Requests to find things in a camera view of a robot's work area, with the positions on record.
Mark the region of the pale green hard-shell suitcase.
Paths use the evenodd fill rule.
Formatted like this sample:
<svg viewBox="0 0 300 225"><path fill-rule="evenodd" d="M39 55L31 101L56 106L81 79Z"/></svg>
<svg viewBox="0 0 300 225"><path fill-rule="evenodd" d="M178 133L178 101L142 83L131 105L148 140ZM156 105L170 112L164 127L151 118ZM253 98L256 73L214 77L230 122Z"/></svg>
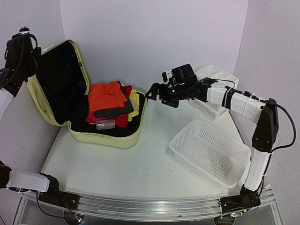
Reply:
<svg viewBox="0 0 300 225"><path fill-rule="evenodd" d="M138 115L125 128L97 130L86 122L90 81L72 40L44 49L37 73L28 79L27 87L44 119L49 124L67 127L80 142L125 149L139 140L147 104L141 90L134 90L139 97Z"/></svg>

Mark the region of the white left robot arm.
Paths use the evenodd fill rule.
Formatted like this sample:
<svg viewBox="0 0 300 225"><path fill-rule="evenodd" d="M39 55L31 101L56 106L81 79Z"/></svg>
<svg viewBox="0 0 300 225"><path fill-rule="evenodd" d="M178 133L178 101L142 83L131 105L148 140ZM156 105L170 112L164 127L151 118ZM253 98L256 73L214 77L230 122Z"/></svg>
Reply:
<svg viewBox="0 0 300 225"><path fill-rule="evenodd" d="M13 170L40 172L59 130L45 121L23 83L0 122L0 160Z"/></svg>

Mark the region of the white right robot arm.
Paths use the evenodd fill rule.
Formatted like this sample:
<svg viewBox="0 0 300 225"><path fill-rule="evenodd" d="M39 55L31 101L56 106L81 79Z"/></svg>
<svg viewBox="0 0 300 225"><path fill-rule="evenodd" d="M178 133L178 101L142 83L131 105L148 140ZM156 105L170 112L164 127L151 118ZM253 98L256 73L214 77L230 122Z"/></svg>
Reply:
<svg viewBox="0 0 300 225"><path fill-rule="evenodd" d="M240 194L222 198L222 204L237 204L241 208L254 205L259 200L258 191L263 187L271 155L279 149L293 146L296 141L296 126L291 115L274 99L262 99L251 92L222 85L215 79L203 78L190 86L186 83L174 87L165 83L154 83L146 92L146 98L154 101L159 99L173 108L177 108L181 100L197 99L222 106L255 124L251 138L253 156L245 183ZM278 110L282 110L291 123L292 140L289 144L274 147L279 132Z"/></svg>

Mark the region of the white perforated plastic basket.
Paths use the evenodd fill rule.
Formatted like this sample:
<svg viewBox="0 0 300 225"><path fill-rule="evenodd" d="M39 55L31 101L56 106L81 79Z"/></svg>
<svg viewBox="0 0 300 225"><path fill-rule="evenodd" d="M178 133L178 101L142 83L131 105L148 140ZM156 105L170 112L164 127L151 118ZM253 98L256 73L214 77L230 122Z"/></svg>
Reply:
<svg viewBox="0 0 300 225"><path fill-rule="evenodd" d="M169 142L175 158L216 187L234 188L250 162L251 150L203 120L193 120Z"/></svg>

